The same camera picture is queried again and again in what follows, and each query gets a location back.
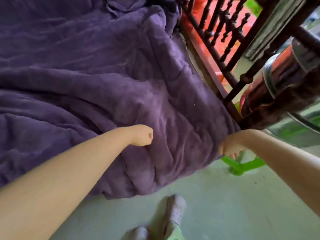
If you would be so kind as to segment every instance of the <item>person's right arm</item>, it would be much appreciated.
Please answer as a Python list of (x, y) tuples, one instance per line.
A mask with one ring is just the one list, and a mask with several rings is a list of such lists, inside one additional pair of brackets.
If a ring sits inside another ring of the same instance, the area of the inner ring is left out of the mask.
[(254, 129), (229, 135), (219, 153), (234, 157), (245, 149), (262, 158), (320, 216), (320, 158)]

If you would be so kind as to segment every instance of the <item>crumpled purple fabric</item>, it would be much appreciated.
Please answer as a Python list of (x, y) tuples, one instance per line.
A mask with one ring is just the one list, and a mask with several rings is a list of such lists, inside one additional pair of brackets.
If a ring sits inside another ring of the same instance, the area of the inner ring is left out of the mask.
[(170, 38), (178, 18), (174, 0), (0, 0), (0, 187), (134, 124), (153, 143), (124, 149), (92, 195), (150, 194), (218, 159), (239, 127)]

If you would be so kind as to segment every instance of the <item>hand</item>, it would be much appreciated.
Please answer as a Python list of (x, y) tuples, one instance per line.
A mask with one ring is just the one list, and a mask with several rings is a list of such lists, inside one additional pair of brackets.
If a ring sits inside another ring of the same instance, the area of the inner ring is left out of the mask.
[(143, 124), (137, 124), (130, 126), (129, 129), (132, 137), (131, 145), (143, 147), (151, 144), (153, 139), (152, 128)]
[(226, 140), (219, 146), (219, 154), (226, 155), (235, 159), (239, 153), (247, 148), (244, 146), (246, 137), (250, 136), (250, 130), (241, 130), (234, 134), (228, 135)]

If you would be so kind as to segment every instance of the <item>dark wooden railing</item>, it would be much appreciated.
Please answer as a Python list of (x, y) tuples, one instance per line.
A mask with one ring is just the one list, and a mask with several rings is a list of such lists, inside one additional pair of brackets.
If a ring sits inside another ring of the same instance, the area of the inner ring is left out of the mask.
[[(246, 84), (250, 84), (253, 81), (254, 75), (264, 66), (266, 61), (274, 54), (276, 50), (278, 50), (282, 46), (282, 44), (286, 42), (286, 40), (288, 40), (290, 36), (294, 36), (304, 46), (306, 46), (307, 48), (312, 48), (315, 51), (315, 53), (320, 55), (319, 40), (300, 26), (304, 22), (304, 20), (306, 20), (307, 17), (318, 7), (318, 5), (320, 5), (320, 0), (305, 0), (303, 6), (289, 21), (289, 23), (282, 29), (282, 31), (276, 36), (276, 38), (271, 42), (269, 48), (267, 48), (264, 51), (262, 57), (259, 58), (245, 74), (242, 74), (240, 76), (239, 81), (237, 81), (231, 73), (232, 69), (237, 64), (238, 60), (246, 51), (250, 43), (253, 41), (254, 37), (258, 34), (262, 26), (265, 24), (265, 22), (267, 21), (267, 19), (269, 18), (269, 16), (271, 15), (271, 13), (273, 12), (274, 8), (280, 0), (255, 0), (258, 3), (258, 5), (262, 7), (262, 12), (258, 16), (258, 18), (256, 19), (255, 23), (253, 24), (246, 36), (243, 35), (242, 29), (248, 21), (250, 13), (245, 14), (245, 17), (242, 19), (242, 22), (238, 27), (236, 26), (236, 23), (239, 13), (244, 7), (244, 4), (247, 0), (240, 0), (238, 2), (236, 10), (231, 17), (230, 8), (234, 0), (228, 0), (228, 4), (225, 10), (222, 10), (222, 6), (226, 0), (218, 0), (213, 15), (211, 17), (209, 26), (206, 30), (204, 30), (212, 1), (213, 0), (207, 1), (202, 13), (200, 23), (198, 24), (197, 20), (194, 18), (192, 14), (192, 9), (195, 0), (177, 0), (178, 4), (182, 7), (183, 13), (186, 15), (190, 23), (193, 25), (194, 29), (197, 31), (206, 48), (208, 49), (211, 56), (217, 63), (223, 76), (226, 78), (226, 80), (232, 87), (232, 90), (226, 97), (223, 97), (221, 94), (218, 94), (218, 97), (222, 98), (222, 101), (225, 107), (227, 108), (228, 112), (238, 122), (242, 129), (263, 129), (266, 126), (270, 125), (271, 121), (272, 123), (276, 122), (274, 121), (274, 119), (270, 119), (270, 117), (279, 117), (279, 114), (283, 114), (284, 112), (295, 112), (288, 111), (288, 104), (294, 104), (294, 101), (283, 101), (277, 98), (278, 96), (280, 98), (284, 97), (282, 92), (280, 92), (275, 98), (276, 105), (261, 105), (256, 109), (257, 111), (253, 111), (244, 118), (242, 118), (240, 114), (236, 111), (234, 105), (232, 104), (232, 100), (244, 88)], [(216, 26), (218, 18), (219, 23), (217, 25), (216, 31), (214, 32), (214, 27)], [(229, 34), (231, 34), (231, 39), (224, 51), (224, 54), (220, 56), (217, 50), (215, 49), (214, 45), (216, 44), (216, 41), (220, 35), (223, 26), (225, 26), (226, 31), (223, 34), (223, 38), (221, 41), (224, 42)], [(224, 61), (226, 60), (227, 56), (230, 53), (230, 50), (237, 41), (240, 42), (238, 49), (231, 57), (228, 64), (225, 64)], [(308, 87), (309, 89), (312, 89), (308, 81), (310, 80), (304, 79), (302, 84), (299, 84), (297, 87), (299, 89), (301, 89), (302, 87)], [(312, 96), (314, 97), (317, 94), (318, 90), (316, 88), (314, 89), (314, 91), (311, 91), (310, 93), (303, 94), (304, 97), (299, 97), (299, 93), (297, 93), (297, 91), (294, 88), (286, 90), (287, 100), (293, 100), (293, 98), (295, 98), (295, 100), (297, 101), (308, 101), (310, 100), (309, 98), (311, 98)]]

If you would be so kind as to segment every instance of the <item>green pants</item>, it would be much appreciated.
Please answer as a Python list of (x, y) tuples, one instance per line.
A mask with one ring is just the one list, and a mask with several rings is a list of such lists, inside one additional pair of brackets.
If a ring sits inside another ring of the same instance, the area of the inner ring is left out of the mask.
[(164, 240), (184, 240), (180, 227), (173, 222), (169, 223), (165, 232)]

